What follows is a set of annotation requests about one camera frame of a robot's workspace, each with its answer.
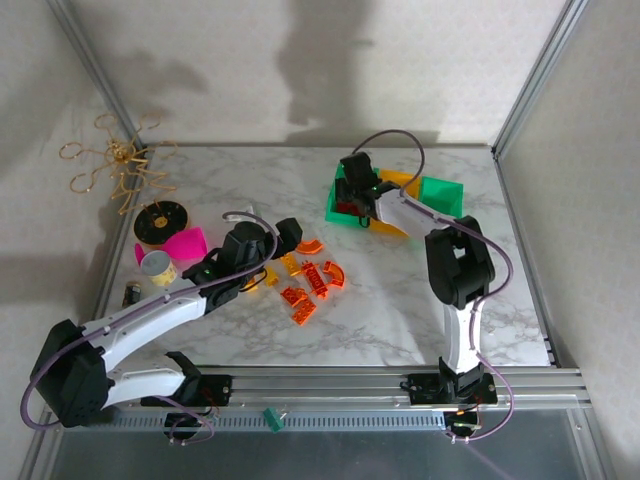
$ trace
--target pink object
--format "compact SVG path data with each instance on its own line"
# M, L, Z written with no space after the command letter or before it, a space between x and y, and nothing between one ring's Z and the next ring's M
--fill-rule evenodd
M142 249L142 245L140 245L139 243L136 243L136 246L134 247L134 251L136 253L136 260L138 261L138 266L140 266L140 264L142 263L142 259L144 258L144 250Z
M160 250L164 250L174 260L200 260L209 251L200 227L189 228L172 235Z

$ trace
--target white marble surface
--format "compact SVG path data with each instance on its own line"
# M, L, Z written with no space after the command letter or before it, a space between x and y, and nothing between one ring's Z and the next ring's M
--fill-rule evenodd
M336 166L348 153L339 148L183 147L170 160L154 160L154 168L171 172L171 181L179 187L173 199L187 207L194 225L203 227L210 247L219 245L231 228L221 214L254 202L269 222L295 216L305 239L317 237L325 244L318 260L337 261L347 285L316 301L317 312L299 327L279 291L304 279L287 277L280 262L273 262L281 279L277 289L261 286L242 294L203 319L163 335L130 360L151 361L168 350L181 350L199 365L436 364L443 353L443 313L427 283L423 242L324 220ZM418 162L412 149L369 153L374 166L382 168L413 172ZM424 174L463 183L465 213L475 216L483 232L505 246L514 260L513 283L484 308L482 350L497 365L547 365L489 150L429 149ZM144 200L151 196L143 192ZM135 263L134 243L129 232L110 312L119 308L129 280L140 280L146 293L152 292ZM493 258L499 281L505 266L500 257Z

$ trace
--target tin can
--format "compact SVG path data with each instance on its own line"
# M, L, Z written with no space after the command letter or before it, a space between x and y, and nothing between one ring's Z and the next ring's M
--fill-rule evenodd
M162 250L146 254L140 263L140 269L155 285L160 287L171 285L178 276L178 271L171 262L171 258Z

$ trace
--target orange acrylic piece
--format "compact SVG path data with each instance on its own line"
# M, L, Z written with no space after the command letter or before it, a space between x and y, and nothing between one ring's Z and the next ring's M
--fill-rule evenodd
M296 307L300 302L309 298L307 292L304 291L304 288L287 287L280 292L280 295L282 295L282 298L284 298L292 307Z
M278 278L278 275L276 274L276 272L273 271L273 268L264 267L264 269L267 272L267 277L264 279L264 283L266 283L267 286L269 287L273 287L276 283L280 281L280 279Z
M298 325L302 325L309 319L315 309L316 305L311 300L307 299L300 304L300 307L298 308L298 310L296 310L296 313L294 313L291 318L293 318L293 321Z
M280 257L280 261L287 268L287 272L290 276L295 277L301 272L300 265L298 264L296 257L293 256L293 253L289 252L286 255L283 255Z
M302 253L303 255L315 255L323 248L324 245L320 243L320 240L314 238L310 242L300 242L296 247L296 252Z
M320 276L320 272L316 269L316 266L311 262L302 263L302 271L304 276L307 277L307 282L311 287L311 291L320 298L327 298L329 290Z
M322 267L322 271L331 277L329 285L334 285L338 288L344 287L344 271L340 265L327 260L324 267Z

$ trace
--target small bottle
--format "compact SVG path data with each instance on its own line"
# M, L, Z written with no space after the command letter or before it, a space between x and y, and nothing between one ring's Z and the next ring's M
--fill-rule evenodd
M138 303L142 294L142 288L138 282L127 282L124 288L124 297L122 298L122 308L130 307Z

